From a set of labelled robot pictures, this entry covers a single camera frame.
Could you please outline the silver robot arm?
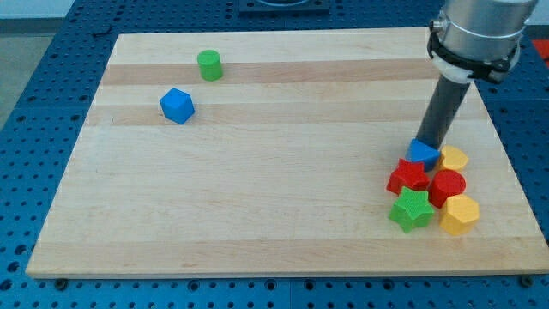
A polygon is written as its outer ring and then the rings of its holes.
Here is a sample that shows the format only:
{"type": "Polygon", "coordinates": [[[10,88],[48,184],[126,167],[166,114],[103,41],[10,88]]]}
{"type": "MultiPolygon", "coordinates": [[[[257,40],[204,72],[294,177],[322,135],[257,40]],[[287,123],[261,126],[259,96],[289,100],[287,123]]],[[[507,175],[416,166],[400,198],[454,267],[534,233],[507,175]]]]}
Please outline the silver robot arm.
{"type": "Polygon", "coordinates": [[[500,83],[516,66],[537,0],[446,0],[429,24],[429,57],[446,79],[500,83]]]}

